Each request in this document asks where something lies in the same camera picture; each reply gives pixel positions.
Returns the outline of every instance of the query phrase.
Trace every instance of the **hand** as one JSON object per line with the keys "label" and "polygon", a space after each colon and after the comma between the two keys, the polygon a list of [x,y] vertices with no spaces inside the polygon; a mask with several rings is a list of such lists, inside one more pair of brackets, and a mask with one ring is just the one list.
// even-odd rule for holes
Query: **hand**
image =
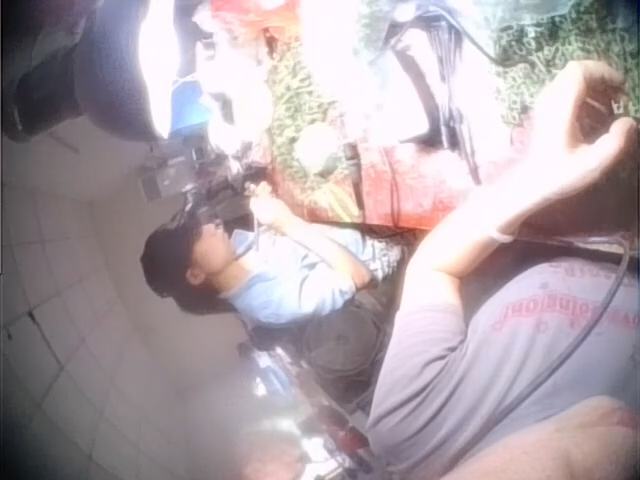
{"label": "hand", "polygon": [[284,231],[297,218],[282,200],[273,196],[266,182],[253,188],[249,206],[258,222],[278,231]]}
{"label": "hand", "polygon": [[611,102],[623,95],[623,87],[624,76],[598,61],[571,62],[556,76],[537,100],[531,150],[516,168],[523,194],[539,202],[571,196],[637,144],[638,127],[631,118],[617,119],[591,144],[578,123],[594,102],[604,106],[600,109],[610,120]]}

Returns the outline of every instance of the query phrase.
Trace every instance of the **black hair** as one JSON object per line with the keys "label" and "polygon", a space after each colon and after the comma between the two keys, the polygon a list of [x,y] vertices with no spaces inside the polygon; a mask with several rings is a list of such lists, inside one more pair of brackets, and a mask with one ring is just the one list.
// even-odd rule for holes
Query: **black hair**
{"label": "black hair", "polygon": [[202,233],[193,211],[180,211],[154,230],[144,245],[140,263],[149,288],[159,297],[171,297],[178,307],[192,315],[234,312],[208,285],[193,285],[186,273],[191,253]]}

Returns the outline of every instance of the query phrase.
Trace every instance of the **tiled wall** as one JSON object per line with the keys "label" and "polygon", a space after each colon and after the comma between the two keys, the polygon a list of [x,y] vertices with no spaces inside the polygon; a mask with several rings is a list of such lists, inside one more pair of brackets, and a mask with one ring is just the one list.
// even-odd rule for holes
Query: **tiled wall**
{"label": "tiled wall", "polygon": [[24,478],[189,478],[183,410],[115,293],[88,205],[5,187],[2,208],[3,455],[20,455]]}

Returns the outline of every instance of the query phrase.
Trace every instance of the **light blue shirt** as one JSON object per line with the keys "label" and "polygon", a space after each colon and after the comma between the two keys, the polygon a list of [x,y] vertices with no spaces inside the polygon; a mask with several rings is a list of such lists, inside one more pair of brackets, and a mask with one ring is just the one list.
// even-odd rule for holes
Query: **light blue shirt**
{"label": "light blue shirt", "polygon": [[[368,238],[352,228],[313,227],[349,249],[378,280],[391,274],[402,256],[401,247]],[[350,278],[286,236],[261,230],[256,237],[252,232],[236,230],[231,242],[238,255],[250,255],[255,263],[251,276],[223,295],[249,328],[290,326],[326,315],[356,293]]]}

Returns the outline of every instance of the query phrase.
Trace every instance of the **gray t-shirt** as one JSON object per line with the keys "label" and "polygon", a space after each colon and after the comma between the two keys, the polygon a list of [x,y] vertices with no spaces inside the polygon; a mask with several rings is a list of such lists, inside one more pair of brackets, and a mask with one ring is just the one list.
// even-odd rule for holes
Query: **gray t-shirt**
{"label": "gray t-shirt", "polygon": [[[439,478],[494,412],[580,332],[616,267],[559,259],[520,274],[467,327],[454,305],[401,310],[369,418],[392,472]],[[536,393],[465,457],[578,402],[607,395],[640,411],[638,280],[625,278],[599,326]]]}

